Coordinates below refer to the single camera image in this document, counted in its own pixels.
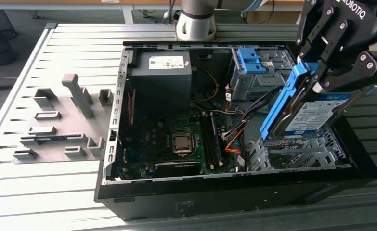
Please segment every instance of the sticker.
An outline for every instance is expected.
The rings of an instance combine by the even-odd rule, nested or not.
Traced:
[[[238,156],[237,162],[239,163],[239,165],[241,165],[242,167],[243,167],[245,164],[246,164],[246,161],[245,161],[245,159],[243,159],[241,156]]]
[[[231,94],[226,93],[226,101],[231,102]]]
[[[175,203],[175,212],[191,212],[194,209],[194,201],[178,201]]]
[[[333,109],[346,102],[348,94],[321,95],[314,102],[302,105],[285,129],[286,135],[301,135],[317,131],[333,115]]]
[[[182,56],[151,56],[148,69],[183,69]]]
[[[273,62],[269,61],[269,62],[261,62],[263,66],[274,66]]]

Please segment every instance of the blue drive bay latch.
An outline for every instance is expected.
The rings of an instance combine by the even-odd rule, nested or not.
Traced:
[[[238,48],[238,59],[245,67],[246,74],[266,73],[266,69],[259,62],[259,55],[254,48]]]

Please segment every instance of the hard drive label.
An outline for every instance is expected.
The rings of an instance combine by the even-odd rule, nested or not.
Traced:
[[[285,129],[285,134],[301,135],[317,131],[332,117],[333,109],[348,99],[348,94],[321,95],[317,101],[303,103]]]

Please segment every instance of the white sticker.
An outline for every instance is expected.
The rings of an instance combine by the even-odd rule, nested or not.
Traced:
[[[231,102],[231,94],[226,93],[226,101]]]
[[[263,66],[274,66],[273,62],[269,61],[269,62],[261,62]]]
[[[285,131],[287,135],[299,135],[315,131],[333,115],[333,109],[346,102],[349,95],[325,95],[321,100],[302,105]]]
[[[183,69],[182,56],[151,56],[148,69]]]
[[[239,165],[241,165],[242,167],[243,167],[245,164],[246,164],[246,161],[245,161],[245,159],[243,159],[241,156],[238,156],[237,162],[239,163]]]

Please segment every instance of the metal grid surface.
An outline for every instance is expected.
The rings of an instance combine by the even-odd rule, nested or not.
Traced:
[[[295,37],[294,26],[219,25],[218,31],[221,40]],[[172,27],[164,25],[63,24],[47,29],[0,111],[0,143],[13,142],[1,131],[11,126],[9,114],[24,104],[20,95],[33,76],[52,81],[64,69],[79,74],[80,85],[115,85],[122,42],[172,38]],[[36,87],[47,87],[47,81],[37,81]],[[377,165],[377,88],[346,117]],[[377,230],[377,180],[309,206],[126,224],[93,202],[97,167],[97,161],[15,165],[0,150],[0,230]]]

